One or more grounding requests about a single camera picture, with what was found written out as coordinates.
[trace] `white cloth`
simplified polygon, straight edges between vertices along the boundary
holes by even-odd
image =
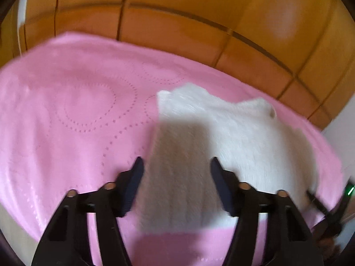
[[[158,107],[159,126],[136,202],[144,232],[235,225],[210,174],[213,156],[259,191],[285,189],[300,209],[308,205],[305,191],[316,173],[312,147],[264,99],[233,104],[186,84],[160,91]]]

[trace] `brown tiled wall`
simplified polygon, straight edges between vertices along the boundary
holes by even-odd
[[[355,23],[340,0],[28,0],[26,14],[28,49],[76,30],[164,50],[260,89],[320,128],[355,90]]]

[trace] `white wall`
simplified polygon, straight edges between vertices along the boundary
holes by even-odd
[[[323,131],[343,163],[344,184],[352,177],[355,180],[355,95],[341,113]],[[349,220],[337,239],[343,249],[355,231],[355,197],[351,199],[345,215]]]

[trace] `pink fabric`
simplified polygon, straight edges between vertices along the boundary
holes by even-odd
[[[317,195],[333,207],[340,161],[306,119],[227,74],[172,54],[69,33],[14,59],[0,73],[0,202],[36,240],[65,193],[97,190],[147,157],[157,122],[155,94],[186,82],[226,101],[263,97],[301,128],[319,167]],[[233,229],[144,236],[134,211],[119,219],[133,265],[221,265]],[[100,265],[94,223],[94,262]],[[254,262],[260,262],[265,225]]]

